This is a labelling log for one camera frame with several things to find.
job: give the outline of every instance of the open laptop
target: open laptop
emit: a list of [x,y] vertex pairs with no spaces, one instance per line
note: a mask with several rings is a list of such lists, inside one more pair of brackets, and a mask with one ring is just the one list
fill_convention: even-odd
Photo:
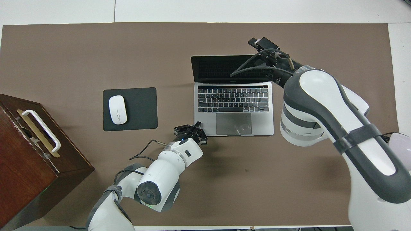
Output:
[[261,70],[230,77],[250,57],[191,57],[195,82],[194,121],[201,122],[207,136],[274,134],[272,86],[268,78]]

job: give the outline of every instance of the white mouse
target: white mouse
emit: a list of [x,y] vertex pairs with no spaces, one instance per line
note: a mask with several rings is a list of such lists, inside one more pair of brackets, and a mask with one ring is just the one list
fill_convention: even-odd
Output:
[[109,110],[111,120],[114,124],[120,125],[127,122],[126,105],[121,95],[115,95],[109,99]]

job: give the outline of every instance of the laptop screen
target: laptop screen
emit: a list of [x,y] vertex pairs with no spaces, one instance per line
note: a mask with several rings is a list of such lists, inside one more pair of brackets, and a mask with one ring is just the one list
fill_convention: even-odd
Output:
[[[262,70],[251,70],[233,77],[233,73],[252,55],[192,56],[194,82],[196,83],[261,83],[270,81]],[[243,67],[253,67],[253,62]]]

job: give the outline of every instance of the brown wooden drawer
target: brown wooden drawer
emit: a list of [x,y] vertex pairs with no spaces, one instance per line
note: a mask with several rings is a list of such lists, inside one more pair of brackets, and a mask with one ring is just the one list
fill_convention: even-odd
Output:
[[[61,143],[54,157],[43,143],[54,141],[32,115],[27,115],[47,141],[37,135],[17,110],[33,110]],[[0,94],[0,228],[13,230],[44,216],[93,170],[39,103]]]

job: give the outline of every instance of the drawer handle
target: drawer handle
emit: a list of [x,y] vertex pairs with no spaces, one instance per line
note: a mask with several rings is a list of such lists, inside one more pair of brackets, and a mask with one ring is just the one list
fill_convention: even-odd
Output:
[[39,117],[39,115],[37,115],[37,113],[33,110],[26,110],[22,113],[22,115],[27,116],[28,114],[32,114],[34,116],[34,118],[37,120],[37,122],[39,122],[39,124],[44,128],[44,130],[47,132],[47,134],[51,137],[51,139],[54,141],[55,143],[55,148],[53,148],[53,150],[51,152],[57,152],[57,150],[60,149],[61,144],[60,141],[57,139],[57,137],[50,131],[50,129],[48,128],[48,126],[44,123],[44,121]]

